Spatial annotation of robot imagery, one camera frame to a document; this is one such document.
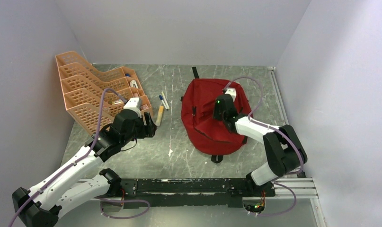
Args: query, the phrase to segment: black strap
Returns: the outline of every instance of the black strap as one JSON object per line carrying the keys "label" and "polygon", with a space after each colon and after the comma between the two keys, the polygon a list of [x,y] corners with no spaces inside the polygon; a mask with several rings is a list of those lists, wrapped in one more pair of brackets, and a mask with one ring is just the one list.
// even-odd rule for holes
{"label": "black strap", "polygon": [[196,67],[192,67],[192,71],[194,72],[195,79],[199,79],[198,71],[196,70]]}
{"label": "black strap", "polygon": [[220,163],[223,161],[223,155],[212,155],[210,160],[214,163]]}

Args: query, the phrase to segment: orange plastic organizer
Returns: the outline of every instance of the orange plastic organizer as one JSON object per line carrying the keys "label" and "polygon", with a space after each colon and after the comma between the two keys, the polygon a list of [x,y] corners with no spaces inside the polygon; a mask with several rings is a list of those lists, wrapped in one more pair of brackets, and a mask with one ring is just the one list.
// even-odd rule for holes
{"label": "orange plastic organizer", "polygon": [[[65,109],[90,134],[96,132],[100,98],[105,88],[110,87],[122,97],[129,100],[138,96],[142,106],[147,105],[141,113],[153,111],[148,97],[133,69],[120,67],[107,72],[101,72],[87,62],[75,51],[58,54],[55,57],[59,71]],[[138,88],[130,87],[135,80]],[[124,104],[119,98],[107,92],[103,102],[101,127],[112,123],[115,115],[123,109]]]}

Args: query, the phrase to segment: red backpack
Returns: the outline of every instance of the red backpack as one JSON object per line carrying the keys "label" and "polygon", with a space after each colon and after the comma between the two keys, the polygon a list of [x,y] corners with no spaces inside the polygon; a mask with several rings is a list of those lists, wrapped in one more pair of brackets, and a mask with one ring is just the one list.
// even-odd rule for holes
{"label": "red backpack", "polygon": [[[213,119],[216,98],[223,94],[229,83],[226,79],[200,79],[196,67],[192,67],[195,79],[181,98],[181,119],[192,144],[203,153],[212,155],[214,163],[220,163],[223,155],[231,154],[247,142],[247,137],[229,133],[222,121]],[[234,104],[239,113],[249,114],[247,97],[241,85],[233,82],[237,96]]]}

